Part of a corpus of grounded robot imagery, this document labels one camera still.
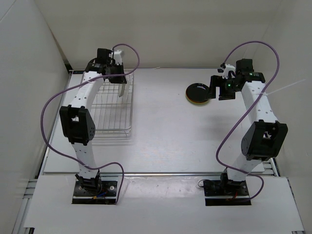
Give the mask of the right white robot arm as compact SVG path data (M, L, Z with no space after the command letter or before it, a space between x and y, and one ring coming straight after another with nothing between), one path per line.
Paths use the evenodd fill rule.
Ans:
M219 190L230 195L242 186L258 164L278 156L288 127L274 115L265 96L264 75L254 71L252 59L238 60L236 66L222 64L221 67L222 75L211 76L207 98L231 100L240 92L247 110L245 115L251 123L241 140L240 155L233 165L226 166L220 177Z

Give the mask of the black plate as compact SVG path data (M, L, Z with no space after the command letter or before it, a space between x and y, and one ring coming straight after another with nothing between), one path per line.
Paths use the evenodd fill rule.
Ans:
M209 87L203 83L193 83L186 89L186 97L196 102L206 101L206 95Z

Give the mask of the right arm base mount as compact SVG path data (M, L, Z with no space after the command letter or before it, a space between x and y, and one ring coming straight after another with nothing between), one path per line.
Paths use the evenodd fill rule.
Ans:
M205 206L250 206L247 183L229 185L221 180L202 179L197 183L204 190Z

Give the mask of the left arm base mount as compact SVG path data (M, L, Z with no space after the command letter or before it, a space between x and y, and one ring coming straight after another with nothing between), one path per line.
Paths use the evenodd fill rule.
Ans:
M75 175L72 204L114 205L117 200L117 181L102 180L100 174L93 178Z

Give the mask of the grey plate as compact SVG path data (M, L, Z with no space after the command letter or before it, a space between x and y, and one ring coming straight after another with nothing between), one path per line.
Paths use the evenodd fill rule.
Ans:
M123 97L128 94L129 83L119 84L118 86L118 96Z

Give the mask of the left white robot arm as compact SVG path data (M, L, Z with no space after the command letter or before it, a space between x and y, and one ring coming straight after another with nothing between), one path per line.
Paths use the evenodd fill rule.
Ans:
M63 134L71 143L79 161L79 173L76 178L80 187L91 195L97 195L102 190L99 170L92 149L92 139L95 136L96 126L90 114L92 103L104 81L126 84L122 62L122 50L98 48L97 57L89 61L74 99L67 106L59 110ZM98 76L109 75L107 78L92 80Z

